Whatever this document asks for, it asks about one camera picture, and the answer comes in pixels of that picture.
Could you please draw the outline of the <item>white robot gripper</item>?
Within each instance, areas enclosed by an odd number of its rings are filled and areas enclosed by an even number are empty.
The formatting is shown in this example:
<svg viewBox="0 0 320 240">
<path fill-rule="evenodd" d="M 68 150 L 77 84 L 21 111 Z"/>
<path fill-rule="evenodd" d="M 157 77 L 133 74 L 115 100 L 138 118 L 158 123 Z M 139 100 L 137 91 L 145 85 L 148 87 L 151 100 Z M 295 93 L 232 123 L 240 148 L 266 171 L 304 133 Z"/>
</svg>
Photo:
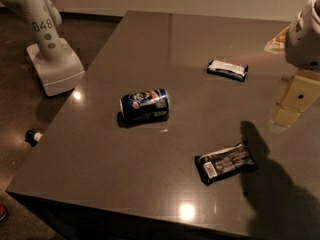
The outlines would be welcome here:
<svg viewBox="0 0 320 240">
<path fill-rule="evenodd" d="M 288 63 L 298 68 L 320 70 L 320 0 L 309 0 L 295 19 L 271 39 L 266 52 L 285 51 Z M 284 96 L 276 106 L 272 123 L 290 127 L 320 97 L 320 73 L 297 71 L 288 81 Z"/>
</svg>

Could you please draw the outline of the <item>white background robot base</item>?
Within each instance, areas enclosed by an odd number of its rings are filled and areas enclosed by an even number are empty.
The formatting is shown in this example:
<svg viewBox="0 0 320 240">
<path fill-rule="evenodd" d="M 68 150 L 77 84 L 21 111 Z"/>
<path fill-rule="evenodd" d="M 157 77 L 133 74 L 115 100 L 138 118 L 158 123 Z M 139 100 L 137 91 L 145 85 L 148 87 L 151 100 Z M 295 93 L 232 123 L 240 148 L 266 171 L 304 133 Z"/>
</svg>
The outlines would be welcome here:
<svg viewBox="0 0 320 240">
<path fill-rule="evenodd" d="M 74 89 L 85 73 L 84 67 L 57 27 L 62 17 L 51 0 L 0 0 L 22 17 L 31 28 L 35 44 L 27 53 L 47 96 Z"/>
</svg>

